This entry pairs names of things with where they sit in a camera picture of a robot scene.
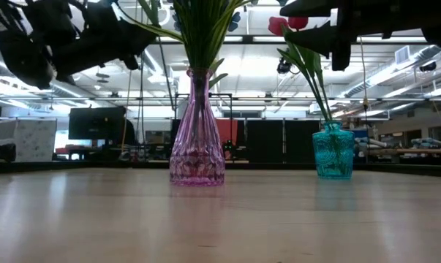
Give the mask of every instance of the teal glass vase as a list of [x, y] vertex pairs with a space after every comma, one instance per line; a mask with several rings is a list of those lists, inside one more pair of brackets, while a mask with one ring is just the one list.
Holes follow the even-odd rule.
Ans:
[[314, 157], [320, 179], [348, 180], [352, 178], [354, 134], [342, 131], [342, 123], [324, 123], [325, 130], [313, 134]]

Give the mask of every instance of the ceiling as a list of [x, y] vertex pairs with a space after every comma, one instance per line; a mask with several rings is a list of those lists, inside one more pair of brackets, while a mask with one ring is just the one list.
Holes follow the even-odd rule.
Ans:
[[[140, 20], [140, 8], [135, 8], [136, 1], [125, 0], [119, 3], [125, 12], [133, 18]], [[274, 7], [264, 7], [264, 5], [274, 5]], [[164, 8], [159, 11], [160, 20], [164, 20], [166, 16], [167, 3], [164, 2], [163, 6]], [[258, 7], [250, 8], [247, 12], [242, 12], [243, 10], [240, 9], [241, 21], [239, 27], [233, 33], [229, 33], [229, 36], [248, 34], [271, 36], [271, 33], [267, 29], [268, 19], [271, 16], [279, 16], [279, 8], [275, 0], [260, 0]], [[77, 27], [81, 27], [83, 24], [82, 17], [76, 9], [72, 12], [73, 23]], [[327, 18], [312, 18], [306, 28], [320, 26], [327, 20]], [[169, 19], [169, 21], [163, 25], [163, 28], [174, 30], [173, 19]], [[407, 42], [413, 37], [420, 38], [421, 32], [419, 30], [396, 32], [394, 36], [394, 39], [400, 38], [400, 41]], [[141, 71], [131, 72], [124, 66], [122, 61], [111, 61], [106, 63], [103, 68], [94, 67], [75, 74], [73, 76], [77, 84], [75, 92], [79, 94], [82, 93], [81, 96], [85, 97], [108, 97], [112, 92], [118, 92], [118, 95], [126, 97], [128, 94], [127, 91], [129, 90], [129, 96], [139, 97], [142, 87], [144, 97], [160, 98], [158, 101], [150, 100], [144, 102], [144, 105], [169, 106], [170, 101], [168, 99], [162, 99], [168, 96], [168, 87], [161, 70], [163, 67], [161, 48], [165, 54], [165, 62], [168, 69], [173, 71], [172, 77], [174, 79], [177, 80], [181, 75], [185, 74], [188, 66], [187, 57], [182, 45], [173, 44], [167, 40], [162, 42], [164, 42], [164, 44], [161, 47], [155, 44], [150, 45], [146, 49], [147, 58], [159, 69], [160, 74], [154, 74], [153, 71], [149, 71], [147, 66], [144, 67], [142, 73]], [[362, 47], [360, 45], [353, 45], [350, 66], [344, 72], [333, 72], [330, 70], [331, 60], [322, 58], [325, 89], [328, 95], [337, 97], [343, 91], [355, 85], [355, 83], [363, 81], [362, 48], [364, 66], [367, 73], [366, 76], [368, 77], [379, 68], [394, 61], [394, 53], [403, 47], [404, 45], [398, 45], [396, 41], [392, 41], [390, 44], [381, 42], [380, 45], [378, 45], [377, 42], [373, 42], [371, 44], [365, 44]], [[423, 47], [425, 46], [414, 46], [416, 50], [420, 50]], [[277, 48], [285, 49], [286, 46], [285, 44], [275, 43], [252, 45], [233, 43], [224, 45], [220, 50], [218, 58], [225, 58], [225, 62], [217, 70], [217, 73], [228, 73], [229, 75], [218, 84], [214, 92], [232, 94], [238, 97], [262, 97], [265, 93], [272, 93], [273, 96], [278, 97], [312, 96], [311, 90], [302, 76], [277, 74], [276, 68], [280, 57], [276, 51]], [[441, 56], [437, 59], [440, 61], [438, 63], [438, 71], [441, 72]], [[107, 83], [99, 82], [102, 78], [97, 77], [97, 73], [109, 75], [109, 78], [105, 78]], [[424, 73], [418, 72], [418, 77], [425, 75]], [[369, 97], [381, 97], [388, 92], [409, 85], [409, 83], [413, 83], [414, 81], [414, 71], [406, 70], [403, 74], [397, 74], [379, 83], [376, 88], [369, 90]], [[178, 82], [173, 81], [172, 84], [174, 85], [171, 85], [171, 89], [174, 93], [177, 91], [176, 84], [178, 84]], [[43, 94], [43, 92], [40, 93], [37, 89], [25, 88], [25, 91], [20, 91], [15, 96], [25, 96], [27, 95], [24, 94], [26, 92], [29, 92], [30, 97], [42, 96]], [[354, 97], [363, 97], [363, 94], [357, 94]], [[111, 102], [110, 104], [126, 103], [127, 102], [122, 99], [121, 101]], [[290, 109], [292, 109], [292, 106], [308, 107], [311, 103], [310, 101], [293, 101], [287, 103], [286, 107], [290, 107]], [[138, 102], [136, 101], [129, 102], [129, 105], [135, 106], [137, 104]], [[264, 102], [235, 102], [236, 106], [259, 104], [264, 104]], [[349, 105], [337, 105], [336, 110], [345, 107], [349, 107]]]

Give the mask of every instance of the vase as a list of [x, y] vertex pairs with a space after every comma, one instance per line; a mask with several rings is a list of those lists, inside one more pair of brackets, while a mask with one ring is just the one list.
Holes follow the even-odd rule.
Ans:
[[177, 186], [219, 186], [225, 159], [219, 130], [208, 100], [210, 70], [190, 69], [189, 104], [170, 158], [170, 182]]
[[314, 157], [320, 179], [350, 179], [353, 171], [354, 134], [342, 131], [342, 123], [324, 123], [325, 130], [313, 134]]

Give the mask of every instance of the wooden table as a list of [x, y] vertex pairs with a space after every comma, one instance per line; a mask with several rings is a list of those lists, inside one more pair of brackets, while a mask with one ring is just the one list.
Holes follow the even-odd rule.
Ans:
[[441, 262], [441, 178], [227, 172], [183, 188], [161, 169], [0, 175], [2, 262]]

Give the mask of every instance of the computer monitor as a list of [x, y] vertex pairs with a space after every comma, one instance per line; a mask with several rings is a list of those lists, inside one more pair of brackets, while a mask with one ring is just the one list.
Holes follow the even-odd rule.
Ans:
[[123, 107], [73, 108], [69, 115], [69, 140], [112, 140], [123, 137]]

